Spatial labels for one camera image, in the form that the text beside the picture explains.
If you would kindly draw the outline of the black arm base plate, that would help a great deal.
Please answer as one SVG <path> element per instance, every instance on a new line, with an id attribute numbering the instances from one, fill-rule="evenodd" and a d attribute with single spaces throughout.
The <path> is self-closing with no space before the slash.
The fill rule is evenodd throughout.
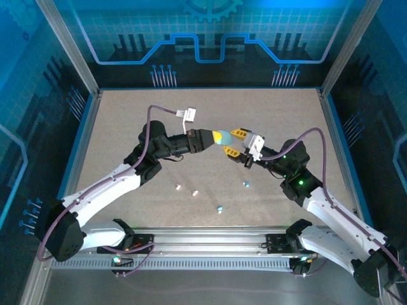
<path id="1" fill-rule="evenodd" d="M 153 246 L 153 234 L 127 234 L 117 246 L 98 247 L 98 254 L 148 254 Z"/>
<path id="2" fill-rule="evenodd" d="M 266 234 L 265 242 L 261 248 L 266 249 L 268 254 L 314 254 L 307 250 L 297 236 L 290 234 Z"/>

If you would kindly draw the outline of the aluminium table side rail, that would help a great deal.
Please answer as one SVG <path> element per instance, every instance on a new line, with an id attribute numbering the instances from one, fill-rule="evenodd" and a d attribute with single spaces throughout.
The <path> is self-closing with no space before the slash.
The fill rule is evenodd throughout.
<path id="1" fill-rule="evenodd" d="M 325 115 L 326 123 L 328 126 L 328 130 L 330 133 L 330 137 L 333 143 L 333 147 L 335 149 L 336 157 L 338 160 L 338 164 L 341 170 L 341 174 L 343 177 L 343 181 L 352 204 L 352 209 L 355 212 L 355 215 L 358 216 L 361 220 L 366 220 L 368 224 L 371 224 L 371 219 L 369 214 L 367 214 L 368 218 L 365 219 L 363 208 L 366 208 L 366 202 L 364 199 L 364 195 L 361 192 L 361 186 L 357 177 L 353 174 L 354 172 L 354 164 L 350 162 L 348 164 L 350 153 L 347 147 L 347 142 L 345 140 L 344 134 L 341 129 L 341 124 L 338 119 L 338 115 L 336 112 L 335 107 L 333 106 L 330 97 L 323 97 L 322 90 L 317 89 L 317 94 L 319 96 L 319 100 L 321 103 L 321 107 L 323 113 Z"/>
<path id="2" fill-rule="evenodd" d="M 58 200 L 74 194 L 77 190 L 101 98 L 102 91 L 88 98 L 57 193 Z"/>

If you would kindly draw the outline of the aluminium frame post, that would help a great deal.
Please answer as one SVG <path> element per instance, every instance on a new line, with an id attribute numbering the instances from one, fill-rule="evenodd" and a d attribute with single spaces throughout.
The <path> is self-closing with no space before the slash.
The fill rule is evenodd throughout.
<path id="1" fill-rule="evenodd" d="M 366 29 L 371 23 L 377 10 L 379 9 L 383 0 L 366 0 L 360 14 L 358 15 L 355 23 L 353 24 L 342 48 L 340 49 L 338 56 L 333 62 L 322 86 L 321 86 L 321 98 L 327 99 L 333 86 L 337 82 L 340 74 L 343 72 L 347 62 L 349 61 L 354 50 L 360 43 Z"/>
<path id="2" fill-rule="evenodd" d="M 85 87 L 92 96 L 98 97 L 100 93 L 99 86 L 55 3 L 53 0 L 35 0 L 35 2 L 45 16 Z"/>

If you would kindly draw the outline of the light blue earbud charging case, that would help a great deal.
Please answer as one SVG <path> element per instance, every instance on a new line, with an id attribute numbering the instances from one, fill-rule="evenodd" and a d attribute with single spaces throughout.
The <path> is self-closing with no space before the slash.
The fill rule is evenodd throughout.
<path id="1" fill-rule="evenodd" d="M 233 144 L 233 136 L 230 132 L 224 130 L 218 130 L 219 138 L 216 140 L 216 143 L 222 146 L 230 146 Z"/>

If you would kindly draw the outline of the aluminium mounting beam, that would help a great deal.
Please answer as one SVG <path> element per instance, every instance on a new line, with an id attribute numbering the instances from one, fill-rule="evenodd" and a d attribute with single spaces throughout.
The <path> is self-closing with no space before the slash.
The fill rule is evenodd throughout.
<path id="1" fill-rule="evenodd" d="M 127 234 L 153 234 L 156 246 L 164 252 L 253 252 L 261 249 L 266 234 L 297 236 L 307 249 L 326 255 L 328 252 L 354 254 L 356 247 L 344 241 L 327 227 L 309 223 L 294 227 L 161 227 L 132 229 L 117 222 L 90 224 L 84 227 L 90 234 L 85 251 L 98 247 L 117 246 Z"/>

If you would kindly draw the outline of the grey metal sheet panel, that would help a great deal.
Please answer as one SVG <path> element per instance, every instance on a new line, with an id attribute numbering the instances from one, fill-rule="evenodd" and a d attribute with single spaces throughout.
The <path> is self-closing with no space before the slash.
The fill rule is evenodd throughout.
<path id="1" fill-rule="evenodd" d="M 138 271 L 115 278 L 109 271 L 53 270 L 25 293 L 24 305 L 399 305 L 389 295 L 370 297 L 331 264 L 306 278 L 270 271 Z"/>

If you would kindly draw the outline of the small LED controller board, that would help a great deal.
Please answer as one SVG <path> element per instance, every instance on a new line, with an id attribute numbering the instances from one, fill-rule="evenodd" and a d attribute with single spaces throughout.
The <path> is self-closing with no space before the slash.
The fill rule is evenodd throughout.
<path id="1" fill-rule="evenodd" d="M 126 276 L 134 269 L 135 263 L 131 257 L 116 255 L 111 259 L 111 271 L 116 278 Z"/>
<path id="2" fill-rule="evenodd" d="M 289 265 L 295 276 L 305 277 L 310 270 L 312 259 L 309 257 L 291 258 Z"/>

